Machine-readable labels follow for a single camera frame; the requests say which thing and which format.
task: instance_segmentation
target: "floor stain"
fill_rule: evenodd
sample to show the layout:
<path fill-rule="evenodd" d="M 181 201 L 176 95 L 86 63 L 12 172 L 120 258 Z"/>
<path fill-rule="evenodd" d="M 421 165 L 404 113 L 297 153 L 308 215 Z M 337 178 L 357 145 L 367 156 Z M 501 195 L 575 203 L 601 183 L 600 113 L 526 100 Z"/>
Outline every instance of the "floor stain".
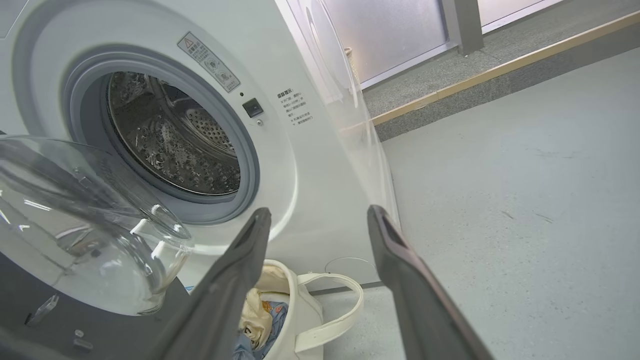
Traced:
<path fill-rule="evenodd" d="M 541 215 L 541 214 L 536 214 L 536 215 L 538 215 L 538 216 L 539 216 L 539 217 L 541 217 L 544 221 L 546 221 L 546 222 L 548 222 L 548 223 L 550 223 L 550 224 L 553 224 L 553 223 L 554 223 L 554 220 L 553 220 L 552 218 L 546 217 L 545 215 Z"/>
<path fill-rule="evenodd" d="M 506 211 L 502 211 L 502 210 L 500 210 L 500 212 L 501 212 L 501 213 L 503 213 L 503 214 L 505 214 L 508 218 L 510 218 L 510 219 L 512 219 L 512 220 L 516 220 L 516 218 L 515 218 L 515 217 L 512 217 L 512 216 L 511 216 L 511 214 L 509 214 L 508 212 L 506 212 Z"/>

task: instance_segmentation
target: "blue cloth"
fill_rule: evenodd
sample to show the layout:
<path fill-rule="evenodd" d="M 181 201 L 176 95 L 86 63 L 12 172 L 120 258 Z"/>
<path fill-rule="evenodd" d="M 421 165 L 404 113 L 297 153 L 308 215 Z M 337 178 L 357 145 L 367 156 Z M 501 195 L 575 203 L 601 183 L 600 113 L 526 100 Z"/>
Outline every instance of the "blue cloth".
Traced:
<path fill-rule="evenodd" d="M 260 350 L 252 351 L 251 340 L 244 334 L 240 334 L 236 341 L 236 348 L 234 350 L 234 360 L 262 360 L 267 356 L 269 350 L 276 342 L 280 331 L 284 326 L 289 305 L 286 302 L 275 301 L 263 301 L 262 306 L 265 310 L 269 311 L 271 317 L 273 317 L 273 323 L 271 323 L 271 333 L 264 347 Z"/>

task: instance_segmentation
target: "floor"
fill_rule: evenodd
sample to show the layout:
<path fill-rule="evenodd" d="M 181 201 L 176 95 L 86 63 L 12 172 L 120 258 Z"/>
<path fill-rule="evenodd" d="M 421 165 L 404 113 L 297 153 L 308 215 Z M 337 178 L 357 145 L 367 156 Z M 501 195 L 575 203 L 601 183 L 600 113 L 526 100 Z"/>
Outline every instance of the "floor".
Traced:
<path fill-rule="evenodd" d="M 567 0 L 484 38 L 468 56 L 455 52 L 364 90 L 372 116 L 471 78 L 500 64 L 640 10 L 640 0 Z"/>
<path fill-rule="evenodd" d="M 383 143 L 404 235 L 496 359 L 640 356 L 639 90 L 635 49 Z M 403 358 L 365 292 L 325 359 Z"/>

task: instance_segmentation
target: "metal post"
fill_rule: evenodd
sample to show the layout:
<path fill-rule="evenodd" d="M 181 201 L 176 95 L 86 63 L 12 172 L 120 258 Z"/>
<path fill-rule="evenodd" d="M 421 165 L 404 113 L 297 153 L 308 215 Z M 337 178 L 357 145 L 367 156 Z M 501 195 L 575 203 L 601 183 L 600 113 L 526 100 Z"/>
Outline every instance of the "metal post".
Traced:
<path fill-rule="evenodd" d="M 449 41 L 458 46 L 460 54 L 482 49 L 484 42 L 477 0 L 442 0 L 442 10 Z"/>

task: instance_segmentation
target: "stainless steel drum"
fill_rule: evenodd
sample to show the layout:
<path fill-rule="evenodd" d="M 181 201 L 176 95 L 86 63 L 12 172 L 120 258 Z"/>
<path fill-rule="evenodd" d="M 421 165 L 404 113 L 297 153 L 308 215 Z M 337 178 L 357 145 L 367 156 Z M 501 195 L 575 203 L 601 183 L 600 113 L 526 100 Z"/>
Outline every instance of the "stainless steel drum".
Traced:
<path fill-rule="evenodd" d="M 116 72 L 107 97 L 116 134 L 150 173 L 199 195 L 238 191 L 240 169 L 233 144 L 189 95 L 146 74 Z"/>

